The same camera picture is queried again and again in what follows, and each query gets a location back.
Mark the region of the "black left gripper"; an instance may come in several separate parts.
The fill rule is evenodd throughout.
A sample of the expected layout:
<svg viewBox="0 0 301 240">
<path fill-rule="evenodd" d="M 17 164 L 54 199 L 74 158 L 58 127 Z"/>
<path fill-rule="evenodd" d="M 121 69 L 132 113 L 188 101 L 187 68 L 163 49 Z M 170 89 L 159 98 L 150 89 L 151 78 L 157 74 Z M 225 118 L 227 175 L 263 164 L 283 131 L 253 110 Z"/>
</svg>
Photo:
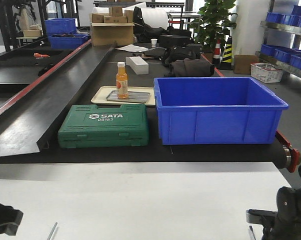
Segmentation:
<svg viewBox="0 0 301 240">
<path fill-rule="evenodd" d="M 0 203 L 0 234 L 15 236 L 23 216 L 21 210 Z"/>
</svg>

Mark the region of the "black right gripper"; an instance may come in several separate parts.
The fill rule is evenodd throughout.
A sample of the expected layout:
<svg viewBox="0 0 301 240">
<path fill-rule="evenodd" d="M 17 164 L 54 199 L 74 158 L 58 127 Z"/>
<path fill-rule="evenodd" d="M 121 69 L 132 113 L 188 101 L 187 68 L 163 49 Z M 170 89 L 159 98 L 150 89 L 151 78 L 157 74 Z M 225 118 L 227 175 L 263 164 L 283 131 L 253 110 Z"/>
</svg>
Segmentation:
<svg viewBox="0 0 301 240">
<path fill-rule="evenodd" d="M 262 225 L 263 240 L 301 240 L 301 188 L 281 187 L 277 211 L 248 209 L 246 222 Z"/>
</svg>

